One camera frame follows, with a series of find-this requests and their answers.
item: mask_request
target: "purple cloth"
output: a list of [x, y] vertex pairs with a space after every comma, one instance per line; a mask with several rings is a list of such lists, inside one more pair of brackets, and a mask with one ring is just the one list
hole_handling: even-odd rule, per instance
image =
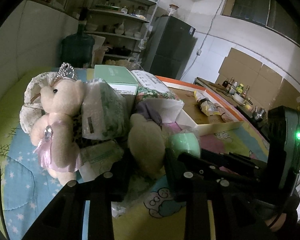
[[136, 105], [136, 114], [141, 114], [147, 121], [154, 121], [162, 128], [162, 118], [147, 102], [140, 102]]
[[52, 134], [48, 139], [41, 139], [39, 141], [38, 147], [34, 150], [35, 153], [38, 154], [38, 162], [42, 168], [51, 168], [54, 171], [58, 172], [75, 172], [82, 165], [82, 160], [80, 157], [80, 149], [77, 143], [73, 142], [69, 147], [69, 152], [67, 155], [67, 159], [69, 160], [69, 164], [66, 167], [60, 168], [54, 163], [53, 158], [51, 156], [51, 145], [54, 139], [53, 130], [57, 126], [65, 126], [64, 122], [54, 122], [52, 127]]

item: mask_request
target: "mint green box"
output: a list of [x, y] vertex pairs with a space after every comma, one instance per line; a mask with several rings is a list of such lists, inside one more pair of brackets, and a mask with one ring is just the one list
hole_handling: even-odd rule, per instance
[[131, 114], [139, 82], [126, 68], [112, 65], [95, 65], [94, 77], [104, 79], [114, 90], [125, 97], [128, 113]]

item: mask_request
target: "metal screw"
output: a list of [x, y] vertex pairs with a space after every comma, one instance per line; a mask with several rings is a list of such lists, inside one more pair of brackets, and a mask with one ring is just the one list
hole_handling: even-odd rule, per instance
[[73, 186], [75, 186], [76, 184], [77, 184], [77, 181], [73, 179], [73, 180], [68, 181], [67, 186], [73, 187]]
[[191, 179], [193, 177], [193, 174], [190, 171], [186, 171], [185, 173], [183, 173], [183, 176], [187, 179]]
[[111, 178], [111, 177], [113, 176], [113, 174], [112, 174], [111, 172], [109, 172], [109, 171], [106, 171], [106, 172], [103, 174], [103, 176], [104, 176], [106, 179], [109, 179], [109, 178]]
[[220, 184], [223, 187], [228, 187], [230, 185], [230, 183], [226, 179], [223, 179], [222, 181], [220, 181]]

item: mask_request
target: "leopard print fabric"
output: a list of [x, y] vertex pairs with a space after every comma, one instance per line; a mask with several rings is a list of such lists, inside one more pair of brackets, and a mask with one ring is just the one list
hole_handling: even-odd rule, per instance
[[73, 118], [73, 141], [77, 143], [80, 149], [100, 143], [99, 140], [90, 140], [82, 137], [81, 111]]

